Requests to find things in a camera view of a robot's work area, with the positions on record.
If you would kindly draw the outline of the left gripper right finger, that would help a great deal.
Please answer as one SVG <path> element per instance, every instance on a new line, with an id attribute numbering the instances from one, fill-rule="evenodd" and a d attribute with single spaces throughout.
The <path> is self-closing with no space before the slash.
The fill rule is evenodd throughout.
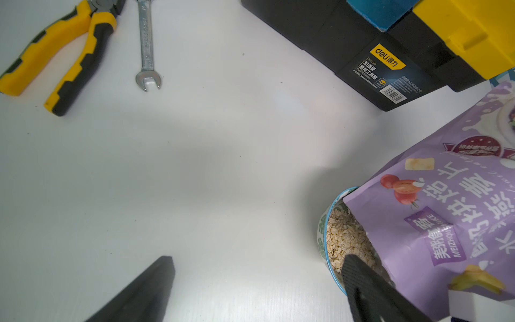
<path id="1" fill-rule="evenodd" d="M 431 322 L 358 256 L 346 256 L 342 273 L 354 321 Z"/>

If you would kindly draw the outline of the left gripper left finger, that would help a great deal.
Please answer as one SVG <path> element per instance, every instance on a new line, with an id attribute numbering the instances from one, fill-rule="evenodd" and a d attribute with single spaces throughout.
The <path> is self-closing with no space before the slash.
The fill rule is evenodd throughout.
<path id="1" fill-rule="evenodd" d="M 171 256 L 161 256 L 87 322 L 164 320 L 176 271 Z"/>

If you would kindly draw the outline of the green leaf pattern bowl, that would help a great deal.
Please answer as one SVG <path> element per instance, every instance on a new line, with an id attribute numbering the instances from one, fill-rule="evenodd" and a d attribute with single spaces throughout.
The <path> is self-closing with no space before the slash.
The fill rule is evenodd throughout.
<path id="1" fill-rule="evenodd" d="M 347 255 L 356 255 L 391 286 L 394 282 L 388 275 L 378 253 L 366 235 L 363 226 L 356 220 L 343 199 L 358 188 L 344 190 L 328 206 L 317 224 L 317 245 L 320 256 L 341 292 L 345 292 L 342 267 Z"/>

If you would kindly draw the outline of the purple oats bag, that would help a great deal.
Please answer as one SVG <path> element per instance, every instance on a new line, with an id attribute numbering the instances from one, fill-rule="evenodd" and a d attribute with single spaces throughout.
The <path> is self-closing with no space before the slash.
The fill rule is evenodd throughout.
<path id="1" fill-rule="evenodd" d="M 514 298 L 514 82 L 344 198 L 397 291 L 432 320 L 448 292 Z"/>

